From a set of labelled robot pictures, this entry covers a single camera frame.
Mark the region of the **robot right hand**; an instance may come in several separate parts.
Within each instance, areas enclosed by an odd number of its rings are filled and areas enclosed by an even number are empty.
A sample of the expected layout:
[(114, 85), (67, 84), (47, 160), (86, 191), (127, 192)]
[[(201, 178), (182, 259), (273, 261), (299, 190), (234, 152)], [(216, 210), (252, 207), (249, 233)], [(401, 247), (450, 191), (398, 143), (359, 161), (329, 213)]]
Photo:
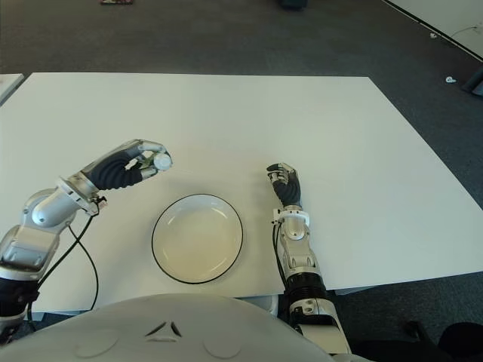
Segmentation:
[(272, 188), (283, 207), (301, 207), (301, 187), (297, 171), (283, 162), (269, 165), (266, 171)]

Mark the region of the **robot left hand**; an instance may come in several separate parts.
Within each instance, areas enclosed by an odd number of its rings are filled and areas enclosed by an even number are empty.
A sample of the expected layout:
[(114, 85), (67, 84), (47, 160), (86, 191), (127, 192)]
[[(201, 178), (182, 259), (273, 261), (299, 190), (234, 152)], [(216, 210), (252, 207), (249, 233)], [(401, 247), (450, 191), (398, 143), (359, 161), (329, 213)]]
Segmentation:
[(172, 165), (171, 155), (162, 144), (131, 140), (91, 162), (82, 173), (97, 189), (110, 190), (133, 186)]

